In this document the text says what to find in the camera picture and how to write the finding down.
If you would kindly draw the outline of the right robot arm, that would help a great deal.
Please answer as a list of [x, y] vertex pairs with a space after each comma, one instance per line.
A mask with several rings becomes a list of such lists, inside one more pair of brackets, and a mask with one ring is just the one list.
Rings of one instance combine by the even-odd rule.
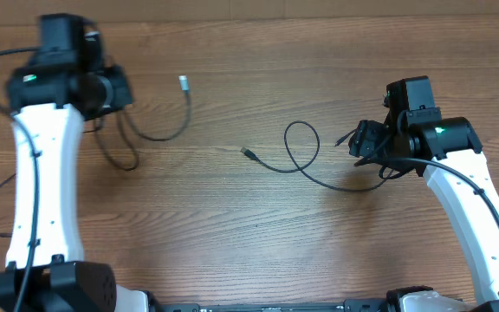
[[464, 117], [443, 118], [428, 77], [387, 85], [384, 122], [362, 120], [349, 140], [357, 165], [377, 164], [398, 177], [415, 172], [443, 206], [473, 282], [473, 304], [430, 287], [391, 290], [387, 311], [499, 311], [499, 196], [483, 145]]

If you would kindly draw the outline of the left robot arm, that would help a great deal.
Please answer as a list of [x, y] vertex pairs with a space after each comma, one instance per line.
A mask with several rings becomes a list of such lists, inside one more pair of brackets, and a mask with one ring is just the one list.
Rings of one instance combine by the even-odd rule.
[[77, 221], [77, 155], [88, 120], [133, 101], [124, 71], [105, 63], [96, 25], [44, 15], [41, 44], [7, 84], [16, 144], [16, 205], [0, 308], [5, 311], [156, 311], [149, 292], [117, 284], [88, 262]]

